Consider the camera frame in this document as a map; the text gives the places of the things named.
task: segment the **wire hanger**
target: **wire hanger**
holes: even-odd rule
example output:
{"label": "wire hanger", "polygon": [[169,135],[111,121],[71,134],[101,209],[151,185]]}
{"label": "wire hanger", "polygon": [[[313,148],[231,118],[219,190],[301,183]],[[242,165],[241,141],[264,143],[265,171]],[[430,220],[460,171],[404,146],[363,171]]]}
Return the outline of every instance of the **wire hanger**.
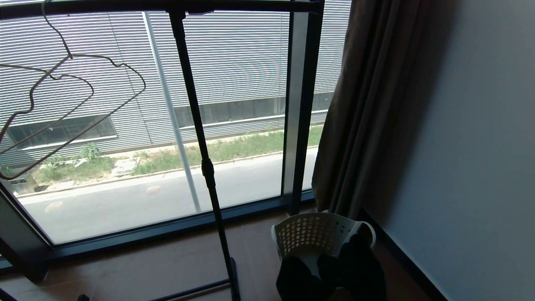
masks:
{"label": "wire hanger", "polygon": [[145,82],[145,79],[143,78],[143,76],[141,76],[141,74],[139,72],[137,72],[136,69],[132,68],[131,66],[129,66],[128,64],[126,63],[120,63],[120,64],[117,64],[113,61],[112,58],[110,57],[107,57],[107,56],[103,56],[103,55],[91,55],[91,54],[73,54],[71,53],[71,51],[69,50],[69,47],[65,41],[65,39],[63,38],[63,35],[61,34],[61,32],[59,32],[58,29],[56,29],[51,23],[50,21],[48,20],[47,18],[47,14],[45,13],[45,5],[49,2],[52,2],[52,0],[44,0],[41,4],[41,12],[43,14],[43,17],[45,19],[45,21],[47,22],[47,24],[59,35],[59,37],[61,38],[62,40],[62,43],[63,43],[63,46],[65,47],[65,50],[67,52],[67,56],[65,56],[61,61],[59,61],[56,65],[54,65],[50,70],[46,71],[46,70],[42,70],[42,69],[37,69],[37,68],[33,68],[33,67],[26,67],[26,66],[19,66],[19,65],[8,65],[8,64],[0,64],[0,66],[5,66],[5,67],[15,67],[15,68],[22,68],[22,69],[28,69],[28,70],[36,70],[36,71],[41,71],[41,72],[44,72],[45,74],[39,79],[37,80],[37,82],[31,87],[30,89],[30,92],[29,92],[29,100],[30,100],[30,108],[28,110],[23,110],[23,111],[16,111],[14,112],[6,121],[6,123],[4,124],[2,130],[0,131],[0,144],[2,143],[2,141],[4,140],[4,137],[6,136],[6,133],[7,133],[7,130],[9,128],[9,126],[11,125],[11,123],[15,120],[15,118],[19,115],[25,115],[25,114],[30,114],[34,107],[35,107],[35,102],[34,102],[34,92],[35,90],[37,89],[37,87],[39,87],[39,85],[48,77],[52,78],[53,80],[59,80],[63,77],[71,77],[71,78],[76,78],[76,79],[80,79],[84,82],[86,82],[90,87],[91,87],[91,95],[87,98],[85,98],[82,102],[80,102],[77,106],[75,106],[72,110],[70,110],[68,113],[64,114],[62,117],[60,117],[58,120],[56,120],[55,122],[53,122],[52,124],[49,124],[48,126],[45,126],[44,128],[42,128],[41,130],[39,130],[38,132],[32,134],[31,136],[25,138],[24,140],[22,141],[19,141],[18,143],[14,144],[13,146],[9,147],[8,149],[6,150],[3,150],[0,152],[0,155],[9,151],[10,149],[12,149],[13,147],[16,147],[17,145],[20,145],[22,143],[24,143],[25,141],[31,139],[32,137],[38,135],[39,133],[42,133],[43,131],[49,129],[51,126],[53,126],[54,124],[60,122],[61,120],[63,120],[65,117],[67,117],[69,114],[71,114],[72,112],[74,112],[76,109],[78,109],[81,105],[83,105],[84,103],[86,103],[91,97],[93,97],[94,95],[94,89],[93,89],[93,86],[86,80],[80,78],[80,77],[76,77],[76,76],[72,76],[72,75],[69,75],[69,74],[61,74],[59,77],[54,77],[52,76],[52,73],[54,71],[56,71],[63,63],[65,63],[68,59],[74,59],[76,57],[89,57],[89,58],[101,58],[101,59],[106,59],[107,61],[109,61],[114,67],[126,67],[130,70],[132,70],[137,76],[139,76],[139,78],[141,79],[141,81],[143,82],[143,88],[135,93],[132,97],[130,97],[128,100],[126,100],[125,102],[123,102],[122,104],[120,104],[118,107],[116,107],[115,109],[113,109],[111,112],[109,112],[108,114],[106,114],[104,117],[102,117],[101,119],[99,119],[98,121],[96,121],[94,124],[86,127],[83,131],[81,131],[78,135],[74,136],[73,138],[69,139],[67,142],[63,143],[62,145],[60,145],[59,147],[57,147],[56,149],[54,149],[53,151],[51,151],[50,153],[48,153],[47,155],[45,155],[44,157],[38,159],[37,161],[35,161],[33,164],[31,164],[30,166],[22,169],[22,171],[16,173],[15,175],[12,175],[12,176],[8,176],[8,175],[5,175],[3,174],[1,171],[0,171],[0,178],[2,179],[5,179],[5,180],[13,180],[17,177],[20,177],[22,174],[24,174],[25,172],[31,170],[32,168],[34,168],[36,165],[40,164],[41,162],[43,162],[44,160],[48,159],[50,156],[54,155],[56,152],[58,152],[60,149],[64,148],[65,146],[67,146],[68,144],[70,144],[72,141],[74,141],[75,139],[77,139],[78,137],[82,136],[83,134],[85,134],[87,131],[91,130],[92,128],[94,128],[97,124],[99,124],[100,122],[102,122],[103,120],[105,120],[106,118],[110,117],[110,115],[112,115],[113,113],[115,113],[117,110],[119,110],[120,108],[124,107],[127,103],[129,103],[131,100],[133,100],[134,98],[136,98],[137,96],[139,96],[141,93],[143,93],[145,91],[145,89],[147,88],[147,84]]}

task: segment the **street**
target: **street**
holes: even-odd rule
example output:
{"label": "street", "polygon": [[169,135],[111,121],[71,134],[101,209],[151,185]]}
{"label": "street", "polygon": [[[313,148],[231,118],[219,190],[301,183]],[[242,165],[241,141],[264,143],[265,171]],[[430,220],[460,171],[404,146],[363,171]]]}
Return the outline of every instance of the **street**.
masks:
{"label": "street", "polygon": [[[303,188],[310,188],[317,148],[307,152]],[[282,154],[217,164],[221,207],[280,195]],[[192,170],[202,211],[212,209],[201,169]],[[20,198],[55,244],[195,214],[183,171]]]}

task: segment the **wooden floor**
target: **wooden floor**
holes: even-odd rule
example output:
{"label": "wooden floor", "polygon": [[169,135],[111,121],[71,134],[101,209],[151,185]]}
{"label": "wooden floor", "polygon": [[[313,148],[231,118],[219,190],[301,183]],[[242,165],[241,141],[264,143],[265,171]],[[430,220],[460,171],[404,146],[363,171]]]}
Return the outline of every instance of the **wooden floor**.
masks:
{"label": "wooden floor", "polygon": [[[275,287],[280,263],[270,228],[284,218],[286,215],[279,213],[227,227],[244,301],[280,300]],[[380,243],[374,252],[385,271],[388,300],[430,300]],[[0,278],[0,287],[18,301],[75,301],[79,294],[88,295],[91,301],[145,301],[226,277],[217,233],[205,231],[128,252],[57,265],[39,284],[21,275],[5,276]],[[230,290],[221,289],[193,300],[231,300]]]}

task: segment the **black baseboard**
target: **black baseboard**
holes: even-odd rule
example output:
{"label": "black baseboard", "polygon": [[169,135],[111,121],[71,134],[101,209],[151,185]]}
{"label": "black baseboard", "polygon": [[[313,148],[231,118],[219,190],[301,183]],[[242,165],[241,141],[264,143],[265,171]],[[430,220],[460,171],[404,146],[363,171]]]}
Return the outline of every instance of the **black baseboard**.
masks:
{"label": "black baseboard", "polygon": [[360,210],[357,219],[370,223],[375,229],[377,239],[385,246],[385,248],[392,254],[394,259],[399,262],[403,269],[410,275],[410,277],[418,284],[418,286],[429,296],[433,301],[447,301],[446,297],[434,286],[434,284],[425,276],[425,274],[414,264],[412,260],[405,255],[405,253],[396,245],[396,243],[388,236],[388,234],[375,222],[371,216],[363,209]]}

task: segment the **laundry basket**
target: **laundry basket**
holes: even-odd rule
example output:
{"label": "laundry basket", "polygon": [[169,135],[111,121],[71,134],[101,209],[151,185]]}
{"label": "laundry basket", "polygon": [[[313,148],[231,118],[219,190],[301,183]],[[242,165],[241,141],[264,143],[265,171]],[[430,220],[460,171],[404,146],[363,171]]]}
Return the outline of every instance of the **laundry basket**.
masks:
{"label": "laundry basket", "polygon": [[321,254],[338,256],[342,245],[349,241],[365,224],[371,232],[371,247],[375,246],[373,227],[362,221],[353,221],[327,212],[303,213],[291,216],[271,228],[271,236],[279,259],[299,257],[318,275],[316,261]]}

